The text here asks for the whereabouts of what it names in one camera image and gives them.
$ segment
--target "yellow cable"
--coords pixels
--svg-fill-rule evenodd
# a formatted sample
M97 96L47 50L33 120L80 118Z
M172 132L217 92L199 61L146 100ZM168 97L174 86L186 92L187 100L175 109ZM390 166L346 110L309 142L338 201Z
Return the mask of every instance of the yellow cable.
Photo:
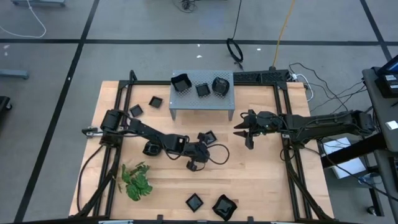
M285 31L285 26L287 24L287 21L289 20L289 17L291 15L292 11L293 11L294 2L295 2L295 0L292 0L292 4L290 5L289 13L286 16L284 25L282 26L282 30L280 31L280 34L279 34L278 43L276 44L274 62L272 63L273 67L275 67L276 60L278 59L279 42L280 42L280 39L282 38L282 35L283 35L284 31Z

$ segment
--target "wooden table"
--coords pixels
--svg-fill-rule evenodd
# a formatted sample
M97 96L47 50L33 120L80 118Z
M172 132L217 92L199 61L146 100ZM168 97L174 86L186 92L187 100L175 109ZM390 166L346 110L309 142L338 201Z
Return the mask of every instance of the wooden table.
M106 110L113 108L117 86L118 82L102 83L93 126L99 126ZM288 83L288 88L293 114L309 116L302 83ZM294 220L287 171L285 163L279 158L282 149L280 134L267 134L254 138L253 150L245 147L243 138L233 134L233 126L242 122L239 114L247 112L248 109L253 109L257 113L260 111L276 113L273 88L236 86L236 112L232 121L228 121L224 111L178 111L177 119L173 121L168 107L169 93L168 85L134 85L130 107L140 104L144 114L139 119L143 123L163 133L189 135L192 142L196 140L199 132L212 130L218 138L217 143L229 147L231 152L229 161L222 166L209 161L204 170L192 172L185 167L187 157L172 161L163 152L157 157L149 157L142 153L146 139L124 138L117 178L117 182L123 186L123 192L121 193L116 187L111 218L153 220L158 214L162 214L165 220L221 220L211 208L218 197L225 194L238 206L230 220L245 221L248 216L254 217L256 221ZM152 96L163 99L160 109L148 105ZM280 96L284 106L282 92ZM97 137L87 141L82 163L99 147L99 140ZM317 149L315 142L308 143L307 147ZM214 147L209 150L215 161L223 161L226 157L226 152L222 148ZM104 149L85 169L81 181L81 206L88 201L98 186L103 155ZM333 212L320 158L304 150L301 151L301 155L307 189L326 214L332 217ZM141 161L151 166L147 175L154 189L149 196L134 202L125 193L120 177L121 165L134 167ZM301 217L305 217L302 196L298 189L297 192ZM185 204L186 199L193 193L198 194L204 202L195 213ZM100 214L104 213L107 194L108 190L105 190ZM76 212L75 192L70 214Z

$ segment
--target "gray floor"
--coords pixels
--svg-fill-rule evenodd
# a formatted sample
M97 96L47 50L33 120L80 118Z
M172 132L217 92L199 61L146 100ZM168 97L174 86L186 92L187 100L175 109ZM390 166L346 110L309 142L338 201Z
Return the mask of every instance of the gray floor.
M67 0L66 8L35 7L47 27L46 39L79 39L93 0ZM396 0L367 0L384 40L398 41L394 18ZM163 0L101 0L89 39L226 39L233 34L238 0L200 1L192 14L184 14ZM290 1L243 1L236 39L276 40ZM0 26L19 34L39 35L40 26L25 7L0 1ZM0 39L14 38L0 31ZM284 40L377 41L359 0L297 0ZM28 80L0 78L0 95L12 98L14 109L0 135L0 223L12 222L67 76L77 44L0 44L0 68L24 69ZM241 45L244 69L266 70L275 45ZM389 47L391 55L398 47ZM380 46L280 46L277 68L300 62L317 71L335 92L360 81L361 70L381 66L386 58ZM292 67L311 83L322 84L312 72ZM134 69L138 79L168 80L173 69L238 71L224 44L85 44L50 143L25 221L68 215L86 139L81 128L94 113L103 80L127 78ZM313 109L327 100L314 86ZM312 111L325 114L338 101ZM347 102L353 110L371 105L366 92ZM325 171L336 218L347 222L393 223L386 198L385 217L373 217L367 189L340 185Z

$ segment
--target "gray perforated platform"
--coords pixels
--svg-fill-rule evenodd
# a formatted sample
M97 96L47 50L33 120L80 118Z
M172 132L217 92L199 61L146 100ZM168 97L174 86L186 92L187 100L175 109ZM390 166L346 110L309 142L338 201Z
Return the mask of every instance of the gray perforated platform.
M232 119L235 110L235 96L234 96L234 79L232 71L222 70L174 70L173 77L179 74L186 73L192 82L192 87L183 91L177 92L174 86L170 86L170 112L173 119L176 116L176 110L228 110L228 118ZM229 81L229 91L222 97L213 93L211 84L216 77L224 78ZM196 85L207 83L210 89L210 94L199 97Z

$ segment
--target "artificial plant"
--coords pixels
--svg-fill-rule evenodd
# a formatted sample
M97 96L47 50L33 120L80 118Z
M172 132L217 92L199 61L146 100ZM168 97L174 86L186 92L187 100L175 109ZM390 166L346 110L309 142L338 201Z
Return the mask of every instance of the artificial plant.
M148 184L146 177L149 168L150 166L144 165L144 162L138 163L131 171L126 170L126 165L122 165L122 180L126 183L126 193L135 202L152 191L152 186Z

